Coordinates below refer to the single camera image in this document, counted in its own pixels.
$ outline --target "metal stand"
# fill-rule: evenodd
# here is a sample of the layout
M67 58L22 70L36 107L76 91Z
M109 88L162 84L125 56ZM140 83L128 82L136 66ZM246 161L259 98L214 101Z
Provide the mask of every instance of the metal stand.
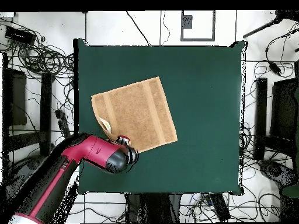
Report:
M9 85L12 71L6 67L3 70L3 108L11 108L12 89ZM52 99L52 82L54 77L49 73L44 73L41 76L41 102L40 102L40 131L19 134L14 136L5 136L4 145L8 152L12 152L24 147L40 144L40 154L48 156L51 152L51 99ZM3 119L11 120L12 116L9 111L4 111Z
M295 22L299 22L299 10L276 10L275 11L275 19L272 20L271 22L259 27L258 29L255 29L249 33L247 33L246 35L243 36L243 38L247 38L255 33L258 33L259 31L264 30L267 27L273 26L275 24L280 23L283 19L288 19L288 20L293 20Z

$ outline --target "green table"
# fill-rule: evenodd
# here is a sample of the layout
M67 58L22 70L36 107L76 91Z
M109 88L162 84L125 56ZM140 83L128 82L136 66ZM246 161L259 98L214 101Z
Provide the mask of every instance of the green table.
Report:
M241 54L234 47L88 46L78 40L79 132L104 137L91 96L159 76L178 141L143 152L129 173L81 164L79 193L240 191Z

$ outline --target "towel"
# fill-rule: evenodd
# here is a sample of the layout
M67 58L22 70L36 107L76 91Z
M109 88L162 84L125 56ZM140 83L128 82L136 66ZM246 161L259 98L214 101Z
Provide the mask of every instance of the towel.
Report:
M91 102L105 134L128 137L140 153L178 140L159 77L95 94Z

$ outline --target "floor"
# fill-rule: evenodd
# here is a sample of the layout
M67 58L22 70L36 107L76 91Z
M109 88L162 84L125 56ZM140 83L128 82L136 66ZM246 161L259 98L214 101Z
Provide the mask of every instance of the floor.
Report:
M211 33L211 15L205 11L186 11L185 15L193 15L193 28L198 28L197 32L185 32L186 37L206 38ZM215 41L180 41L180 20L181 11L145 11L145 12L130 12L130 15L135 20L136 24L147 38L152 46L230 46L235 41L244 40L242 36L259 26L273 20L275 17L274 10L217 10L215 12ZM0 20L2 25L17 26L10 22ZM35 13L18 13L13 18L13 21L18 25L23 25L32 30L39 32L46 38L44 44L51 45L62 49L66 55L73 53L72 41L74 38L86 39L90 45L141 45L146 46L147 42L135 27L132 20L125 11L120 12L88 12L86 15L82 12L35 12ZM268 78L268 94L271 96L272 86L274 81L279 81L281 78L273 72L269 72L269 65L265 62L265 48L271 40L287 33L294 22L284 20L280 24L270 27L264 31L254 34L247 39L248 48L246 51L246 77L245 87L247 95L245 98L245 122L249 128L254 125L255 114L255 85L252 86L255 76L265 76ZM6 44L4 38L4 26L0 28L0 42ZM293 64L299 59L299 52L294 50L299 47L298 33L293 34L288 38L278 39L269 48L268 57L272 61L285 62ZM19 65L18 58L13 57L13 66ZM294 77L291 75L292 70L290 65L285 65L286 71L284 76ZM60 78L59 82L53 84L53 105L54 109L65 101L63 85L68 83L68 79ZM36 129L39 130L39 105L40 83L35 79L27 80L26 98L35 100L26 101L26 111ZM73 100L73 94L70 93L69 98ZM271 97L268 98L268 112L271 108ZM72 124L71 111L66 110L68 115L69 127L74 130ZM267 122L267 131L270 128L270 121ZM14 126L11 129L11 135L17 135L33 131L30 121L26 126ZM52 120L52 143L58 144L63 140L59 130L57 120L53 114ZM11 161L18 161L26 157L30 152L38 152L38 145L28 146L19 149L9 154ZM269 158L273 152L266 152L265 158ZM279 211L280 202L273 195L265 195L260 199L260 203L264 208L260 211L256 207L258 198L267 193L274 195L278 194L277 185L274 182L263 177L258 170L256 164L251 164L249 159L245 159L245 165L242 177L244 186L244 195L233 196L225 193L225 200L232 219L229 222L275 222L278 221L277 211ZM76 178L78 172L75 172L70 184ZM180 221L194 222L192 217L186 217L191 205L194 205L199 199L200 194L184 194L181 200ZM109 223L105 218L118 218L124 211L126 200L123 194L106 194L106 193L87 193L79 195L72 207L71 214L67 219L67 223ZM202 222L217 222L218 219L214 213L207 209L205 214L200 217Z

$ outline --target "floor tile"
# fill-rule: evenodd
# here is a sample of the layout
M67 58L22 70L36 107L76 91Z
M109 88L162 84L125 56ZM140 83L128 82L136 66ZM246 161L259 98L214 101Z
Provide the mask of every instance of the floor tile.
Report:
M74 204L65 224L84 223L84 204Z
M121 193L89 192L85 196L85 201L125 203L126 199Z
M160 11L129 11L152 46L159 45ZM125 11L90 11L87 41L92 46L147 46L142 34Z
M125 205L86 204L85 223L112 223L107 217L112 221L117 221L124 210Z

